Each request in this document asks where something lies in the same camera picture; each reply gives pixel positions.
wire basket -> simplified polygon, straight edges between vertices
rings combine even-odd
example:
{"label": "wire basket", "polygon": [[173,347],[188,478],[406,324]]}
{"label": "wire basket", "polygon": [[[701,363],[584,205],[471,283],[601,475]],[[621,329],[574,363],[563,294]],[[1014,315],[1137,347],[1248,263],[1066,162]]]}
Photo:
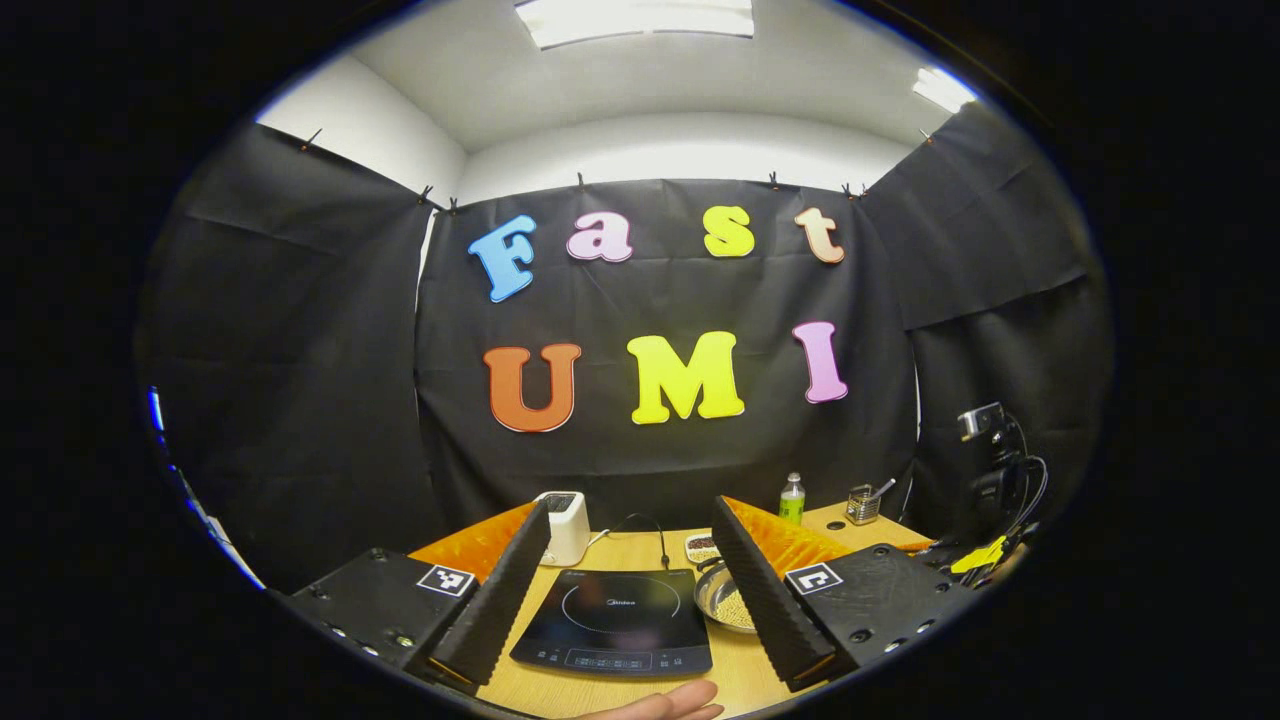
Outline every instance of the wire basket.
{"label": "wire basket", "polygon": [[855,525],[865,525],[868,523],[874,523],[879,518],[879,497],[872,497],[876,488],[872,486],[858,486],[849,491],[849,505],[845,507],[845,515],[849,515],[850,521]]}

black cooktop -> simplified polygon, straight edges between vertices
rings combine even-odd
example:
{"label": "black cooktop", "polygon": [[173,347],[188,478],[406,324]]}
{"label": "black cooktop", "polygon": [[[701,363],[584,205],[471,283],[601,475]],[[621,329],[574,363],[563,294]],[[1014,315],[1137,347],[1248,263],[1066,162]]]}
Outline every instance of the black cooktop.
{"label": "black cooktop", "polygon": [[692,570],[561,570],[511,657],[604,675],[690,675],[712,669]]}

finger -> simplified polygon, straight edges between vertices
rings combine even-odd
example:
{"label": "finger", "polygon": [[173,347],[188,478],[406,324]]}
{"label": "finger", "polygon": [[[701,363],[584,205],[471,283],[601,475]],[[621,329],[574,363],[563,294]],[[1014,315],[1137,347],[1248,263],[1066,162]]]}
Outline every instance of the finger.
{"label": "finger", "polygon": [[675,717],[671,698],[663,694],[652,694],[622,707],[588,712],[575,720],[667,720],[669,717]]}
{"label": "finger", "polygon": [[716,687],[716,683],[701,678],[680,685],[667,693],[672,705],[671,717],[682,717],[689,715],[710,702],[716,697],[717,692],[719,692],[719,688]]}
{"label": "finger", "polygon": [[712,720],[712,717],[716,717],[721,712],[724,712],[723,705],[707,705],[676,720]]}

yellow tag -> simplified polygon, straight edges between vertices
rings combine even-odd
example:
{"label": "yellow tag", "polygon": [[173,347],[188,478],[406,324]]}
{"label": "yellow tag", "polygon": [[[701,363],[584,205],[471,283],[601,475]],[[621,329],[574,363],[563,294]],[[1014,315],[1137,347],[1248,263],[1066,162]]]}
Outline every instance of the yellow tag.
{"label": "yellow tag", "polygon": [[979,547],[978,550],[965,555],[960,560],[951,564],[951,573],[960,575],[973,570],[974,568],[982,568],[983,565],[991,565],[1000,560],[1000,556],[1005,553],[1004,551],[1005,536],[996,538],[996,542],[988,544],[987,547]]}

bottle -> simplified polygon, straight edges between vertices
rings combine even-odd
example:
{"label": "bottle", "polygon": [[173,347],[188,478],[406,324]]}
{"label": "bottle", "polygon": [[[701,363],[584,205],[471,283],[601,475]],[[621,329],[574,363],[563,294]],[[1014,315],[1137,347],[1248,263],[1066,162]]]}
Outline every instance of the bottle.
{"label": "bottle", "polygon": [[787,487],[782,488],[778,518],[799,525],[801,515],[804,515],[804,486],[800,484],[800,473],[791,473],[787,475]]}

